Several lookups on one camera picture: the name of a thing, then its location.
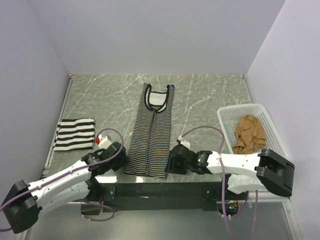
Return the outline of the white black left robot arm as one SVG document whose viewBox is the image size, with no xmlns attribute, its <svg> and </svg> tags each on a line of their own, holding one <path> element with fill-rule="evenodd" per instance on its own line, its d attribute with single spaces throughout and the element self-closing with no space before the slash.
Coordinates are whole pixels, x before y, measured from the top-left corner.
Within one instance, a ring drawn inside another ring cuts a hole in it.
<svg viewBox="0 0 320 240">
<path fill-rule="evenodd" d="M 22 233 L 40 216 L 73 201 L 103 199 L 105 191 L 96 177 L 119 170 L 127 161 L 125 147 L 113 142 L 54 175 L 31 183 L 16 182 L 0 207 L 10 225 L 9 230 Z"/>
</svg>

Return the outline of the black white striped tank top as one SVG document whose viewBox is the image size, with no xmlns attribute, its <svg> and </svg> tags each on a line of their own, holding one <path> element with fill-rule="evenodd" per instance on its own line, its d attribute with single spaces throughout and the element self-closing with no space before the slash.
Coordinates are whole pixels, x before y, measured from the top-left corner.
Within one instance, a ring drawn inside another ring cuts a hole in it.
<svg viewBox="0 0 320 240">
<path fill-rule="evenodd" d="M 93 149 L 95 130 L 96 120 L 94 118 L 64 118 L 57 125 L 52 150 L 66 152 Z"/>
</svg>

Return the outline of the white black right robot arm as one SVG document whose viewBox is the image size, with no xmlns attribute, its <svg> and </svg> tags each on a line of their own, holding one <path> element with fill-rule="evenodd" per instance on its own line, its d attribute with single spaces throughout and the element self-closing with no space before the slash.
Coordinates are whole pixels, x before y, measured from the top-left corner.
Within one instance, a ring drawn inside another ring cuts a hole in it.
<svg viewBox="0 0 320 240">
<path fill-rule="evenodd" d="M 219 154 L 210 150 L 193 152 L 178 144 L 169 152 L 168 171 L 180 175 L 188 171 L 198 175 L 225 173 L 225 184 L 219 187 L 219 193 L 226 200 L 236 194 L 260 190 L 290 198 L 295 165 L 268 148 L 252 154 Z"/>
</svg>

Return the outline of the purple striped tank top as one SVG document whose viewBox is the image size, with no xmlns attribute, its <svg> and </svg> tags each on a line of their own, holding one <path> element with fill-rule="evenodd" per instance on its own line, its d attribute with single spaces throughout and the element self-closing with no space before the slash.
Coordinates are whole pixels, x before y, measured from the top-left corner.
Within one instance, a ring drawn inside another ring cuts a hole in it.
<svg viewBox="0 0 320 240">
<path fill-rule="evenodd" d="M 127 175 L 166 179 L 171 144 L 172 108 L 175 86 L 166 91 L 153 91 L 145 83 L 140 95 L 130 140 Z"/>
</svg>

